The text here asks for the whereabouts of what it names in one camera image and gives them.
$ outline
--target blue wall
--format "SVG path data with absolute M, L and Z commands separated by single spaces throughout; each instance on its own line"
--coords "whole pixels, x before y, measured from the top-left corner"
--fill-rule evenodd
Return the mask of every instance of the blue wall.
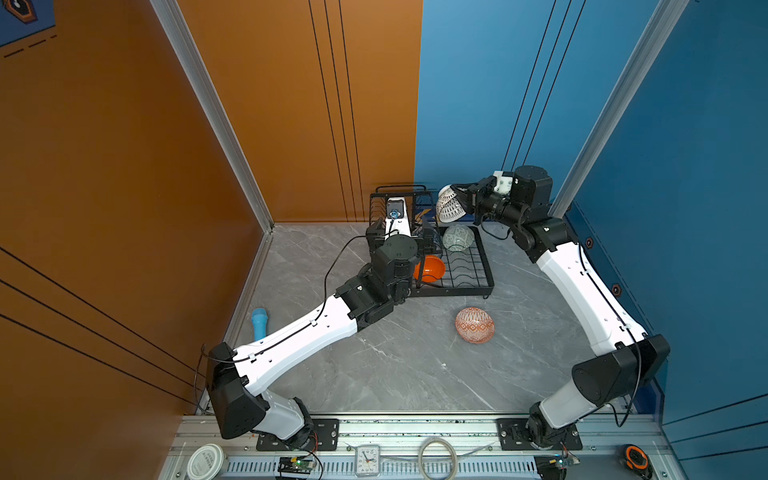
M 656 4 L 657 0 L 587 0 L 584 5 L 584 0 L 572 0 L 568 8 L 568 0 L 557 0 L 553 10 L 553 2 L 544 0 L 425 0 L 416 183 L 442 187 L 471 182 L 502 167 L 552 12 L 505 168 L 513 164 L 518 145 L 517 165 L 522 164 L 541 118 L 527 163 L 547 169 L 554 179 L 554 196 Z
M 768 445 L 767 58 L 768 2 L 691 2 L 576 199 L 672 345 L 664 428 L 691 478 L 764 472 L 764 449 L 718 454 Z

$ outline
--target dish rack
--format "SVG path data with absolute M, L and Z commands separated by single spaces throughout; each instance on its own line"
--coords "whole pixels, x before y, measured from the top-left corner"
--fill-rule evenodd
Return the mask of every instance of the dish rack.
M 472 245 L 462 251 L 452 252 L 443 245 L 442 237 L 447 227 L 437 223 L 435 215 L 434 192 L 427 190 L 425 185 L 386 185 L 376 188 L 371 194 L 369 204 L 369 225 L 386 216 L 387 200 L 393 197 L 404 197 L 408 211 L 411 235 L 414 237 L 429 237 L 425 229 L 432 229 L 434 235 L 434 255 L 445 264 L 445 274 L 434 282 L 423 281 L 423 269 L 417 266 L 418 278 L 413 279 L 411 297 L 414 296 L 483 296 L 488 298 L 493 291 L 493 275 L 488 257 L 482 245 L 482 239 L 477 227 L 469 227 L 475 236 Z M 375 246 L 369 240 L 370 250 Z

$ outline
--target poster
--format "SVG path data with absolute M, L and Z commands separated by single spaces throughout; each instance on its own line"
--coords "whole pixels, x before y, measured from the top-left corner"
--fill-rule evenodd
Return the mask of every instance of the poster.
M 9 58 L 55 38 L 53 0 L 0 0 L 0 56 Z

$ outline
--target orange tape measure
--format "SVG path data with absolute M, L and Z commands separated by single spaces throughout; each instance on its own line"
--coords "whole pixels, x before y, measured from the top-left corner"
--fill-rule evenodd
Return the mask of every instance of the orange tape measure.
M 619 458 L 621 464 L 635 472 L 641 478 L 646 480 L 653 478 L 654 468 L 650 464 L 648 455 L 645 455 L 643 450 L 636 445 L 624 445 L 619 450 Z

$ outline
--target orange wall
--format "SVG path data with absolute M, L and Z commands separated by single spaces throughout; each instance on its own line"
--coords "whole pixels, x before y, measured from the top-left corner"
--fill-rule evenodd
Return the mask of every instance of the orange wall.
M 413 182 L 421 1 L 179 4 L 276 221 L 367 220 Z
M 0 247 L 194 366 L 227 328 L 260 228 L 149 2 L 55 8 L 55 38 L 0 58 Z M 0 279 L 192 383 L 191 369 L 3 252 Z M 0 313 L 192 398 L 1 284 Z M 0 349 L 3 478 L 154 480 L 193 411 L 2 318 Z

